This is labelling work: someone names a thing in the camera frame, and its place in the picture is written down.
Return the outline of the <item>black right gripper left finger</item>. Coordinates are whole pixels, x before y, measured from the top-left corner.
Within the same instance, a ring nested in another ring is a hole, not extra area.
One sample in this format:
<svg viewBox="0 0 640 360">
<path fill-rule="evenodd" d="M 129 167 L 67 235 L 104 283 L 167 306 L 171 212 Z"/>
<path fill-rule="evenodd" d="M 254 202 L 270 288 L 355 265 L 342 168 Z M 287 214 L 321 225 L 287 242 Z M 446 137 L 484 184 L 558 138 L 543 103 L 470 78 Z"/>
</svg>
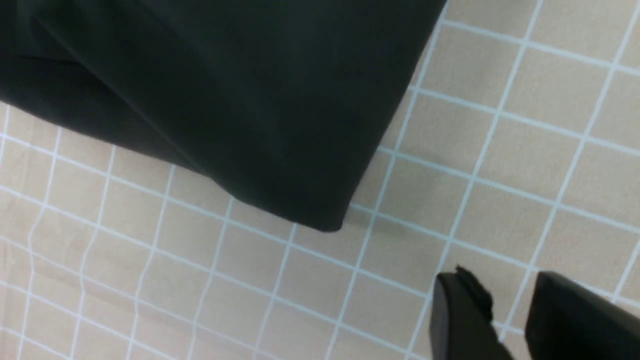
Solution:
<svg viewBox="0 0 640 360">
<path fill-rule="evenodd" d="M 440 272 L 432 294 L 434 360 L 512 360 L 493 326 L 493 297 L 468 269 Z"/>
</svg>

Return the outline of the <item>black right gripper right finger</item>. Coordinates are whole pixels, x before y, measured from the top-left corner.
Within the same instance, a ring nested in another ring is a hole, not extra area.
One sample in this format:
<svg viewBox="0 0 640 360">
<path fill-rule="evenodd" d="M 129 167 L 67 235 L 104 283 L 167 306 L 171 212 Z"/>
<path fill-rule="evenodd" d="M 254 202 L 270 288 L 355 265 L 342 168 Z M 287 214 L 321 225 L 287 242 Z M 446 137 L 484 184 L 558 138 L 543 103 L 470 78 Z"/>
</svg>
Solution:
<svg viewBox="0 0 640 360">
<path fill-rule="evenodd" d="M 637 360 L 640 321 L 566 276 L 541 271 L 525 341 L 533 360 Z"/>
</svg>

